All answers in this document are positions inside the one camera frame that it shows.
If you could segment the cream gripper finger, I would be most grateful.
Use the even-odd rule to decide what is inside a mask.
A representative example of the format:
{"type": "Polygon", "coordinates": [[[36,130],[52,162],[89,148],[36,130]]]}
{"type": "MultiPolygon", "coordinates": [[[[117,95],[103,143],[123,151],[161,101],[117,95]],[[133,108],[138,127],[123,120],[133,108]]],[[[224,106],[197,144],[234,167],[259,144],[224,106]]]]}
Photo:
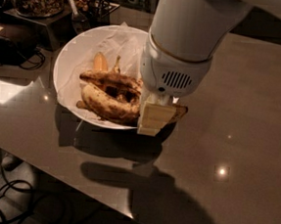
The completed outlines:
{"type": "Polygon", "coordinates": [[[154,137],[170,122],[175,113],[171,96],[150,93],[141,101],[137,133],[154,137]]]}

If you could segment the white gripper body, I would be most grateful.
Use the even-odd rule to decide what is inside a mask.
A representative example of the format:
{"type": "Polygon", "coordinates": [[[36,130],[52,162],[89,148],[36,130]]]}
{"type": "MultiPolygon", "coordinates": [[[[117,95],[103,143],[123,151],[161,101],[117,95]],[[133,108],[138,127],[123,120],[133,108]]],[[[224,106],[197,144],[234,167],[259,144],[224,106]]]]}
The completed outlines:
{"type": "Polygon", "coordinates": [[[180,61],[159,47],[148,33],[140,72],[144,86],[158,95],[180,98],[188,96],[199,87],[211,68],[211,59],[204,62],[180,61]]]}

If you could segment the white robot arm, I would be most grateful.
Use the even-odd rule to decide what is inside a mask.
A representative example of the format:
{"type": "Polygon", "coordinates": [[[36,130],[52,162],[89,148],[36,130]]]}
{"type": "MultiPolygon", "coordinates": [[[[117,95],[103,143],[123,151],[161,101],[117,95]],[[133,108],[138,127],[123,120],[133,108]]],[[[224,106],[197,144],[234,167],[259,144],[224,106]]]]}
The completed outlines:
{"type": "Polygon", "coordinates": [[[172,99],[197,89],[222,39],[253,7],[281,20],[281,0],[159,0],[141,57],[139,134],[170,122],[172,99]]]}

